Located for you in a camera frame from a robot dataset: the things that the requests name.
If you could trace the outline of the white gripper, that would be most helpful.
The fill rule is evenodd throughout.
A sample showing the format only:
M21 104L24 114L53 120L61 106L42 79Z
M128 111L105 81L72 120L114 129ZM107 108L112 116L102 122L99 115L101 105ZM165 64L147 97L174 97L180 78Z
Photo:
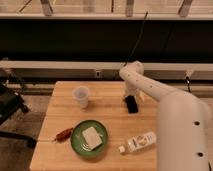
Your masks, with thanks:
M139 96L141 101L145 101L145 94L128 82L125 83L125 96Z

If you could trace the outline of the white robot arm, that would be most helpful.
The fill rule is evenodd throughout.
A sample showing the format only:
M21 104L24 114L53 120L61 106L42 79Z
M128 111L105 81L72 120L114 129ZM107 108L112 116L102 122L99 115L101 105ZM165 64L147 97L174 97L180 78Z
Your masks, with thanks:
M123 66L125 93L143 91L158 102L157 171L212 171L208 159L206 127L210 106L192 93L143 75L139 61Z

